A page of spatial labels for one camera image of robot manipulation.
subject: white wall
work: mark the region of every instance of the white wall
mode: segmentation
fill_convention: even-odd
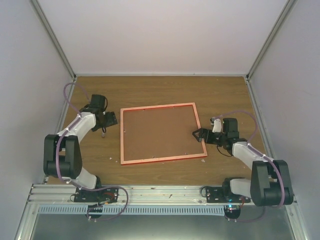
[[[312,239],[320,236],[320,1],[298,0],[252,85],[277,158],[287,161]]]
[[[248,73],[286,0],[39,0],[76,74]]]
[[[28,0],[0,1],[0,239],[16,234],[71,78]]]

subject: vent grille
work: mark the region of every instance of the vent grille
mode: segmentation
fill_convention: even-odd
[[[91,214],[114,215],[121,211],[119,205],[104,205],[102,212]],[[43,204],[40,206],[39,214],[86,214],[87,205],[75,204]],[[224,216],[223,206],[141,206],[129,205],[124,211],[125,215],[214,215]]]

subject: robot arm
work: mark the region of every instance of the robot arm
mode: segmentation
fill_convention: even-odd
[[[81,115],[77,115],[62,131],[45,137],[43,170],[46,175],[58,177],[58,157],[62,179],[80,188],[94,189],[100,185],[99,178],[83,168],[80,142],[90,130],[95,132],[102,129],[104,136],[105,128],[117,124],[115,113],[105,112],[106,108],[106,97],[93,94],[90,103],[80,109]],[[62,154],[56,156],[57,143],[61,136],[63,139],[58,152]]]
[[[201,142],[223,147],[227,152],[251,169],[251,180],[242,177],[226,178],[222,184],[226,202],[239,199],[241,196],[252,199],[256,206],[275,206],[281,202],[283,183],[284,205],[293,202],[288,165],[283,160],[274,160],[251,146],[244,138],[239,138],[238,121],[235,118],[224,118],[223,128],[220,119],[211,119],[212,130],[200,128],[192,134]]]

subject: purple cable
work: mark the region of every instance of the purple cable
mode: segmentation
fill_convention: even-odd
[[[56,168],[56,173],[57,173],[57,176],[58,178],[60,179],[61,182],[65,182],[63,179],[62,179],[62,176],[61,176],[61,172],[60,172],[60,166],[59,166],[59,151],[60,151],[60,145],[61,145],[61,142],[62,142],[62,139],[64,139],[64,136],[68,133],[68,131],[70,131],[80,120],[81,120],[81,112],[73,105],[71,104],[71,102],[69,101],[68,97],[67,97],[67,94],[66,94],[66,89],[69,85],[75,85],[79,88],[81,88],[81,90],[83,91],[83,93],[85,94],[85,97],[86,99],[88,99],[89,101],[89,96],[88,96],[88,93],[87,91],[85,90],[85,88],[83,86],[81,86],[80,84],[78,83],[75,83],[75,82],[69,82],[67,83],[66,85],[64,85],[64,88],[63,88],[63,96],[64,96],[64,99],[66,100],[66,102],[69,104],[70,107],[72,107],[77,113],[78,113],[78,116],[77,116],[77,120],[74,121],[74,123],[72,125],[70,125],[70,127],[59,137],[59,140],[56,144],[56,149],[55,149],[55,168]]]
[[[252,113],[250,113],[250,112],[248,112],[248,111],[245,111],[245,110],[235,110],[235,111],[230,111],[230,112],[221,114],[221,115],[219,115],[219,116],[215,116],[215,117],[213,117],[213,119],[214,119],[214,120],[215,120],[215,119],[220,119],[220,118],[222,118],[222,117],[224,117],[224,116],[228,116],[228,115],[236,114],[236,113],[247,114],[247,115],[249,115],[249,116],[253,119],[253,121],[254,121],[254,124],[255,124],[254,132],[253,132],[253,134],[249,137],[249,139],[247,140],[247,142],[250,143],[250,141],[252,140],[252,138],[256,135],[256,133],[257,133],[257,131],[258,131],[258,123],[257,123],[257,120],[256,120],[255,116],[254,116]]]
[[[257,133],[257,131],[258,131],[258,123],[257,123],[257,120],[256,120],[255,116],[254,116],[252,113],[250,113],[250,112],[248,112],[248,111],[245,111],[245,110],[234,110],[234,111],[230,111],[230,112],[221,114],[221,115],[219,115],[219,116],[217,116],[217,117],[213,117],[213,119],[214,119],[214,120],[215,120],[215,119],[220,119],[220,118],[222,118],[222,117],[224,117],[224,116],[228,116],[228,115],[235,114],[235,113],[244,113],[244,114],[247,114],[247,115],[249,115],[249,116],[253,119],[253,121],[254,121],[254,124],[255,124],[254,132],[253,132],[253,134],[249,137],[249,139],[247,140],[247,143],[248,143],[247,146],[248,146],[248,148],[249,148],[250,150],[252,150],[253,152],[255,152],[255,153],[256,153],[257,155],[259,155],[261,158],[267,160],[267,161],[270,163],[270,165],[273,167],[273,169],[274,169],[274,171],[275,171],[275,174],[276,174],[276,176],[278,177],[278,181],[279,181],[280,189],[281,189],[281,199],[280,199],[280,203],[278,204],[278,206],[276,206],[276,208],[280,208],[280,207],[283,206],[283,204],[284,204],[284,202],[285,202],[285,187],[284,187],[284,182],[283,182],[283,179],[282,179],[282,177],[281,177],[281,174],[280,174],[279,170],[277,169],[276,165],[273,163],[273,161],[272,161],[269,157],[267,157],[265,154],[261,153],[259,150],[255,149],[255,148],[254,148],[253,146],[251,146],[251,144],[249,143],[249,142],[253,139],[253,137],[256,135],[256,133]],[[265,215],[266,215],[266,208],[264,207],[264,208],[263,208],[263,212],[262,212],[262,214],[261,214],[260,217],[255,218],[255,219],[252,219],[252,220],[238,220],[238,221],[235,220],[235,222],[240,222],[240,223],[252,223],[252,222],[261,220],[262,218],[264,218]]]
[[[69,131],[81,120],[81,117],[78,115],[77,119],[74,121],[73,124],[70,125]],[[62,135],[59,137],[59,140],[56,144],[56,149],[55,149],[55,168],[56,168],[56,174],[58,175],[58,178],[60,179],[61,182],[65,182],[61,176],[60,172],[60,164],[59,164],[59,152],[60,152],[60,145],[62,142],[62,139],[64,139],[64,136],[68,133],[68,130],[64,131]]]
[[[104,190],[104,189],[110,189],[110,188],[118,188],[118,189],[122,189],[124,192],[125,192],[125,195],[126,195],[126,202],[125,202],[125,205],[124,207],[122,208],[122,210],[120,212],[118,212],[116,215],[114,216],[111,216],[111,217],[108,217],[108,218],[105,218],[105,219],[94,219],[95,222],[102,222],[102,221],[109,221],[109,220],[112,220],[112,219],[115,219],[117,217],[119,217],[127,208],[128,206],[128,203],[129,203],[129,194],[128,194],[128,191],[122,187],[122,186],[117,186],[117,185],[107,185],[107,186],[104,186],[104,187],[101,187],[101,188],[97,188],[97,189],[88,189],[88,188],[85,188],[85,187],[82,187],[82,189],[86,190],[86,191],[90,191],[90,192],[97,192],[97,191],[101,191],[101,190]],[[95,209],[95,207],[93,208],[88,208],[87,212],[86,212],[86,217],[88,219],[90,219],[90,216],[89,216],[89,213],[92,209]]]
[[[66,85],[64,85],[64,88],[63,88],[63,96],[64,96],[64,99],[65,99],[66,102],[69,104],[69,106],[72,107],[72,108],[81,116],[81,113],[80,113],[79,109],[76,108],[76,107],[69,101],[69,99],[68,99],[68,97],[67,97],[66,89],[67,89],[67,87],[68,87],[69,85],[75,85],[75,86],[81,88],[82,92],[85,94],[86,99],[90,102],[89,95],[88,95],[87,91],[85,90],[85,88],[84,88],[83,86],[81,86],[80,84],[78,84],[78,83],[69,82],[69,83],[67,83]]]
[[[265,154],[261,153],[259,150],[255,149],[253,146],[251,146],[250,143],[247,146],[250,150],[255,152],[258,156],[267,160],[270,163],[270,165],[273,167],[275,174],[278,177],[280,189],[281,189],[281,200],[280,200],[280,203],[277,206],[277,208],[282,207],[285,202],[285,186],[284,186],[284,181],[282,180],[282,177],[281,177],[281,174],[280,174],[278,168],[276,167],[276,165],[273,163],[273,161],[269,157],[267,157]]]
[[[72,123],[69,128],[64,131],[64,133],[59,137],[58,139],[58,142],[56,144],[56,150],[55,150],[55,167],[56,167],[56,173],[57,173],[57,176],[58,178],[60,179],[60,181],[62,182],[65,182],[61,176],[61,171],[60,171],[60,163],[59,163],[59,152],[60,152],[60,145],[61,145],[61,142],[63,140],[63,138],[66,136],[66,134],[81,120],[81,112],[74,106],[70,103],[70,101],[68,100],[68,97],[67,97],[67,94],[66,94],[66,89],[67,89],[67,86],[69,85],[75,85],[75,86],[78,86],[82,89],[82,91],[84,92],[86,98],[89,100],[89,96],[88,96],[88,93],[87,91],[84,89],[83,86],[81,86],[80,84],[78,83],[75,83],[75,82],[69,82],[67,83],[64,88],[63,88],[63,96],[64,96],[64,99],[66,100],[66,102],[69,104],[69,106],[71,106],[77,113],[77,119],[74,121],[74,123]],[[129,203],[129,194],[128,194],[128,191],[123,188],[122,186],[117,186],[117,185],[107,185],[107,186],[104,186],[104,187],[101,187],[101,188],[97,188],[97,189],[89,189],[89,188],[86,188],[86,187],[81,187],[81,186],[76,186],[77,188],[79,189],[83,189],[83,190],[86,190],[86,191],[90,191],[90,192],[98,192],[98,191],[102,191],[102,190],[105,190],[105,189],[110,189],[110,188],[118,188],[118,189],[122,189],[124,192],[125,192],[125,195],[126,195],[126,202],[125,202],[125,205],[123,207],[123,209],[115,216],[112,216],[112,217],[109,217],[109,218],[106,218],[106,219],[101,219],[101,220],[98,220],[98,221],[108,221],[108,220],[112,220],[112,219],[115,219],[117,218],[118,216],[120,216],[127,208],[128,206],[128,203]],[[88,209],[87,211],[87,214],[86,216],[89,218],[89,212],[90,212],[90,208]]]

